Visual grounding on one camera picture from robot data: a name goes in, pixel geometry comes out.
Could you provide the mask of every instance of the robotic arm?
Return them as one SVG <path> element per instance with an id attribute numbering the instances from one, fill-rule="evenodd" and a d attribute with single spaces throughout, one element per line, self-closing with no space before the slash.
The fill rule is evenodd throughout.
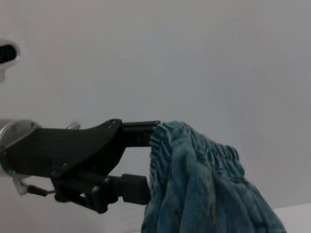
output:
<path id="1" fill-rule="evenodd" d="M 11 176 L 20 195 L 47 196 L 74 202 L 97 213 L 107 211 L 118 197 L 146 205 L 147 178 L 109 176 L 126 147 L 148 147 L 159 121 L 123 123 L 112 119 L 86 130 L 46 129 L 31 120 L 0 120 L 1 175 Z M 24 182 L 29 176 L 51 179 L 54 191 Z"/>

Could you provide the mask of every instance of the white wall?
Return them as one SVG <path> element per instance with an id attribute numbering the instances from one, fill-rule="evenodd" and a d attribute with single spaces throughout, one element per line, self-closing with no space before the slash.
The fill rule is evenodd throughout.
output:
<path id="1" fill-rule="evenodd" d="M 311 231 L 311 204 L 275 209 L 288 233 L 309 233 Z"/>
<path id="2" fill-rule="evenodd" d="M 1 117 L 49 126 L 75 119 L 83 127 L 115 117 L 184 120 L 237 147 L 274 208 L 310 202 L 310 7 L 306 0 L 0 0 L 0 36 L 24 54 L 0 86 Z M 114 173 L 147 175 L 147 154 L 129 151 Z M 13 191 L 3 192 L 12 196 L 2 204 L 28 213 L 24 228 L 32 232 L 119 233 L 142 220 L 143 208 L 133 205 L 98 216 L 52 199 L 15 204 Z"/>

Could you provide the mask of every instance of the blue towel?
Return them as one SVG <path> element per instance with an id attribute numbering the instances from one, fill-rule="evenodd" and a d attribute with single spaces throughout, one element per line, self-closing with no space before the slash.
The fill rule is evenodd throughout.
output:
<path id="1" fill-rule="evenodd" d="M 150 145 L 151 201 L 143 233 L 284 233 L 244 177 L 237 151 L 182 122 L 159 125 Z"/>

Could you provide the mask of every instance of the teal cloth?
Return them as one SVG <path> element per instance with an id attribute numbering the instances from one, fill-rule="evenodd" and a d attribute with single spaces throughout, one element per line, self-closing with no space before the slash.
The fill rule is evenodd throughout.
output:
<path id="1" fill-rule="evenodd" d="M 143 233 L 284 233 L 244 177 L 238 152 L 182 122 L 163 123 L 150 141 L 151 201 Z"/>

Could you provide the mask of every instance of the black clamp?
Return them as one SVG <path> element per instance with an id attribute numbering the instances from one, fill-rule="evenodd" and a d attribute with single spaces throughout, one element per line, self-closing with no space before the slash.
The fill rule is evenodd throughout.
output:
<path id="1" fill-rule="evenodd" d="M 150 200 L 146 177 L 108 174 L 126 147 L 148 147 L 159 123 L 112 119 L 86 130 L 39 128 L 8 147 L 1 161 L 19 174 L 51 178 L 58 202 L 71 201 L 98 213 L 118 197 L 145 205 Z M 30 186 L 29 193 L 52 192 Z"/>

